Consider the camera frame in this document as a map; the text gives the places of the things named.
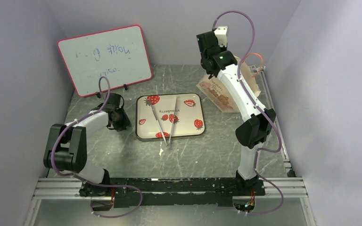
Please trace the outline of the paper bag with orange handles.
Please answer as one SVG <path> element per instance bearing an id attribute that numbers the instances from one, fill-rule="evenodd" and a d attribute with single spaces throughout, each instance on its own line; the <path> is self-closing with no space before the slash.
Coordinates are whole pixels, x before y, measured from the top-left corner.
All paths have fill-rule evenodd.
<path id="1" fill-rule="evenodd" d="M 243 63 L 241 66 L 242 77 L 247 81 L 249 87 L 256 97 L 259 97 L 261 90 L 256 81 L 259 73 L 263 70 L 264 60 L 258 53 L 249 53 L 249 56 L 259 57 L 261 64 L 259 67 L 254 65 L 248 66 Z M 197 87 L 202 91 L 223 113 L 238 113 L 238 107 L 229 91 L 220 83 L 216 77 L 208 78 L 205 75 L 197 84 Z"/>

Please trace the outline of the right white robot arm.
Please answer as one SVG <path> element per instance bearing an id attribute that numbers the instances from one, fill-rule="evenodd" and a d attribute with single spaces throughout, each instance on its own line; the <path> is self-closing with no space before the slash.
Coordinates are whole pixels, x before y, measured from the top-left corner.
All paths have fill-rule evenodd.
<path id="1" fill-rule="evenodd" d="M 200 64 L 209 78 L 216 77 L 230 93 L 241 114 L 243 123 L 235 130 L 242 145 L 241 157 L 236 172 L 237 192 L 246 195 L 258 183 L 256 173 L 258 149 L 261 148 L 272 130 L 276 113 L 255 97 L 248 83 L 238 71 L 238 62 L 225 47 L 221 47 L 214 31 L 197 35 L 201 55 Z"/>

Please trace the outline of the strawberry print tray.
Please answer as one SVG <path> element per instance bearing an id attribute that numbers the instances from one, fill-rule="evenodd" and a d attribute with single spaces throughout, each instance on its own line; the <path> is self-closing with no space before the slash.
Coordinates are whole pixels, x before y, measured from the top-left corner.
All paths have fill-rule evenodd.
<path id="1" fill-rule="evenodd" d="M 155 111 L 166 137 L 169 136 L 173 121 L 174 97 L 178 96 L 173 140 L 175 137 L 199 136 L 204 133 L 204 122 L 201 98 L 196 93 L 145 95 L 136 102 L 135 133 L 141 141 L 162 139 L 156 120 L 145 98 L 152 98 Z"/>

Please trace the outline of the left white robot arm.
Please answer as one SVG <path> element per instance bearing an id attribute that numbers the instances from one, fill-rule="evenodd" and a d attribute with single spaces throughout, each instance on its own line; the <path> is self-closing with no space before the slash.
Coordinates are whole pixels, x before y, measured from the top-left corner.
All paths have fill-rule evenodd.
<path id="1" fill-rule="evenodd" d="M 86 117 L 67 124 L 54 124 L 49 130 L 43 164 L 62 176 L 75 176 L 84 182 L 79 193 L 82 197 L 114 195 L 109 172 L 96 166 L 87 157 L 87 137 L 107 128 L 123 131 L 131 122 L 126 115 L 124 98 L 115 93 Z"/>

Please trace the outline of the metal serving tongs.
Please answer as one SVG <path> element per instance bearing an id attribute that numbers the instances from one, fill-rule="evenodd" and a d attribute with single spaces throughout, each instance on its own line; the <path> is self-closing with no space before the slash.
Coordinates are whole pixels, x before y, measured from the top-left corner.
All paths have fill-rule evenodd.
<path id="1" fill-rule="evenodd" d="M 165 134 L 164 134 L 164 131 L 161 127 L 161 124 L 159 122 L 159 117 L 157 116 L 157 113 L 155 111 L 155 108 L 154 108 L 154 104 L 153 104 L 153 99 L 152 98 L 145 98 L 145 102 L 148 106 L 150 106 L 151 108 L 151 111 L 152 111 L 152 114 L 154 116 L 154 119 L 156 120 L 156 123 L 157 123 L 157 126 L 159 128 L 159 131 L 160 131 L 160 134 L 162 135 L 161 138 L 164 140 L 165 144 L 167 146 L 169 146 L 171 144 L 171 139 L 172 139 L 172 135 L 173 135 L 173 128 L 174 128 L 174 125 L 175 125 L 175 116 L 176 116 L 176 109 L 177 109 L 177 99 L 178 99 L 178 96 L 175 95 L 174 97 L 174 110 L 173 110 L 173 121 L 171 122 L 171 129 L 170 129 L 170 133 L 169 133 L 169 136 L 166 137 Z"/>

